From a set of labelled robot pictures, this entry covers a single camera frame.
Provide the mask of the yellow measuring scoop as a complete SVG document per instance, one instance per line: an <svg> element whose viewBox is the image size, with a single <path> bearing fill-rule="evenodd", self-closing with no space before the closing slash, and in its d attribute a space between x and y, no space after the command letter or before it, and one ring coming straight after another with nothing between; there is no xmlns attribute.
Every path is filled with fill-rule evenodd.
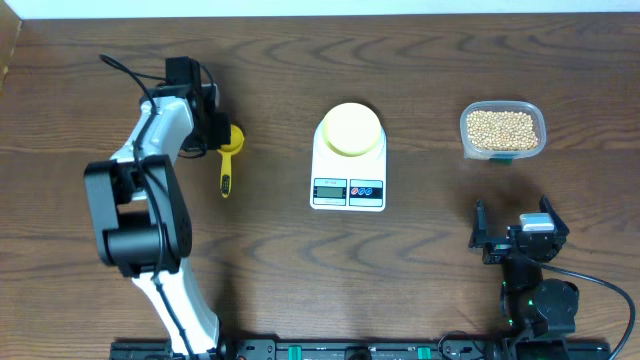
<svg viewBox="0 0 640 360"><path fill-rule="evenodd" d="M217 152L221 155L220 167L220 193L223 198L228 198L232 189L232 157L243 148L245 136L237 125L231 126L231 142L222 145Z"/></svg>

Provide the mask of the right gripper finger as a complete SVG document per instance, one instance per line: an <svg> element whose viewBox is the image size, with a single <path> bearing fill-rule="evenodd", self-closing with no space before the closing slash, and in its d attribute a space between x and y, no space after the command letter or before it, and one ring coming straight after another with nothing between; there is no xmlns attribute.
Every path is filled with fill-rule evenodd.
<svg viewBox="0 0 640 360"><path fill-rule="evenodd" d="M488 228L484 203L477 200L474 207L474 224L470 236L470 248L482 248L488 241Z"/></svg>
<svg viewBox="0 0 640 360"><path fill-rule="evenodd" d="M564 221L559 217L557 212L553 209L551 202L547 195L543 195L539 201L539 209L542 213L546 213L551 218L552 223L554 224L555 232L559 236L568 236L570 234L570 230Z"/></svg>

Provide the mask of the white digital kitchen scale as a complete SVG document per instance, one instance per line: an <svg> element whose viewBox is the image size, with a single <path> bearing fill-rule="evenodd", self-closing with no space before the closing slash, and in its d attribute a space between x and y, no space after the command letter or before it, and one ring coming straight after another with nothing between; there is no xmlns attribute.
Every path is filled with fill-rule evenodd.
<svg viewBox="0 0 640 360"><path fill-rule="evenodd" d="M387 196L384 129L372 149L355 157L334 152L323 129L321 121L313 139L309 205L315 210L382 212Z"/></svg>

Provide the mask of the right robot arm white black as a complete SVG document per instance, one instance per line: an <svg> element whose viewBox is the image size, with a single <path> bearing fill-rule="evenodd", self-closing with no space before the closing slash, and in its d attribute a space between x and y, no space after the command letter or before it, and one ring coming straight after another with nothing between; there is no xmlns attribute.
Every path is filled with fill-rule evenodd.
<svg viewBox="0 0 640 360"><path fill-rule="evenodd" d="M542 267L562 249L570 233L547 197L537 213L519 217L504 235L491 235L484 203L474 207L469 246L482 250L486 265L502 269L500 305L511 332L486 347L489 359L567 359L562 336L576 330L579 290L571 282L545 279Z"/></svg>

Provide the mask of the yellow bowl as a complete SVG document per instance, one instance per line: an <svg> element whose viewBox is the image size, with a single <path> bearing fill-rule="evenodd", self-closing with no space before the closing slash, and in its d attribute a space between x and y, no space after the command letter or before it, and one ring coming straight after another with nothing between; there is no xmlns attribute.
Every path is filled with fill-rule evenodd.
<svg viewBox="0 0 640 360"><path fill-rule="evenodd" d="M334 153L356 157L366 154L378 144L382 137L382 125L368 106L342 103L324 116L321 135Z"/></svg>

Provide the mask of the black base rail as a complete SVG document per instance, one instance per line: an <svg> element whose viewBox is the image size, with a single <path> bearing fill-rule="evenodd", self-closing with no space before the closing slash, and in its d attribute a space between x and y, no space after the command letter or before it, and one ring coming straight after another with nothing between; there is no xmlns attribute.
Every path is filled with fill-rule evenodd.
<svg viewBox="0 0 640 360"><path fill-rule="evenodd" d="M229 359L229 360L602 360L610 357L609 346L601 342L564 340L521 342L510 348L504 341L473 342L446 339L430 342L283 342L245 339L219 346L207 353L175 352L167 342L114 342L111 359Z"/></svg>

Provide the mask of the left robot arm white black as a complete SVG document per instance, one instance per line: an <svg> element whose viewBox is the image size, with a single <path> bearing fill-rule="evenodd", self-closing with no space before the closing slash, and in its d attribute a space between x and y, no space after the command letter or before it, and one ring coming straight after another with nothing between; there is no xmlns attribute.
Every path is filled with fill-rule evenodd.
<svg viewBox="0 0 640 360"><path fill-rule="evenodd" d="M165 61L157 86L144 87L141 115L126 143L84 171L101 261L142 290L166 327L160 340L117 340L113 359L230 359L232 342L204 300L192 271L192 224L174 164L232 140L219 90L190 57Z"/></svg>

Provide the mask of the clear container of soybeans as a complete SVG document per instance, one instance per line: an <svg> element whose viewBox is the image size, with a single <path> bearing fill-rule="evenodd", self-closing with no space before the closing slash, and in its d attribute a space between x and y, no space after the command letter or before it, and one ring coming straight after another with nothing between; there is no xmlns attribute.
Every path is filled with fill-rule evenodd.
<svg viewBox="0 0 640 360"><path fill-rule="evenodd" d="M464 157L511 162L539 154L546 145L541 111L524 101L480 101L460 116Z"/></svg>

